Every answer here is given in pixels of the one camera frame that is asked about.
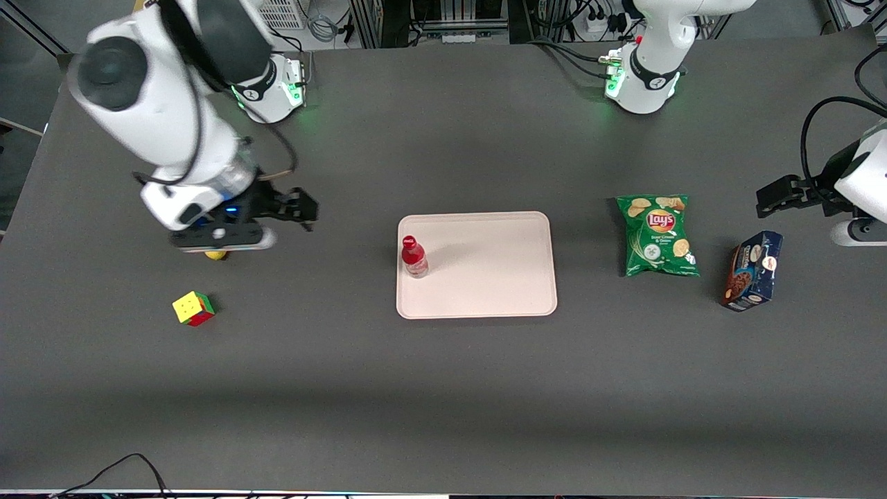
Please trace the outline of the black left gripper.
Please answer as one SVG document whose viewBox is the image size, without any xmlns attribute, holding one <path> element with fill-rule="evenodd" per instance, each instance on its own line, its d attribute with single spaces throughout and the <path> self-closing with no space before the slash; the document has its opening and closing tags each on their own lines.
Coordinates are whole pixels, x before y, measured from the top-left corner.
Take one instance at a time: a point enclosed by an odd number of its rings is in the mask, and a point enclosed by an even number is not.
<svg viewBox="0 0 887 499">
<path fill-rule="evenodd" d="M 842 149 L 830 156 L 823 170 L 812 175 L 809 155 L 804 154 L 804 179 L 786 175 L 758 189 L 757 217 L 764 219 L 779 211 L 821 206 L 824 213 L 856 213 L 858 209 L 837 191 L 836 183 L 851 168 L 856 149 Z"/>
</svg>

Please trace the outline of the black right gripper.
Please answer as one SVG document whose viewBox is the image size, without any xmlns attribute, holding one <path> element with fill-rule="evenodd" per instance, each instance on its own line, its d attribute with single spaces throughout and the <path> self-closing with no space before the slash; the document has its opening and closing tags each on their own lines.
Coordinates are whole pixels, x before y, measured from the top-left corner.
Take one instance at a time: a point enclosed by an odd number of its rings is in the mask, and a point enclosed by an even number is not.
<svg viewBox="0 0 887 499">
<path fill-rule="evenodd" d="M 303 189 L 280 193 L 270 181 L 256 180 L 240 195 L 225 202 L 225 224 L 251 223 L 258 218 L 297 223 L 313 231 L 319 203 Z"/>
</svg>

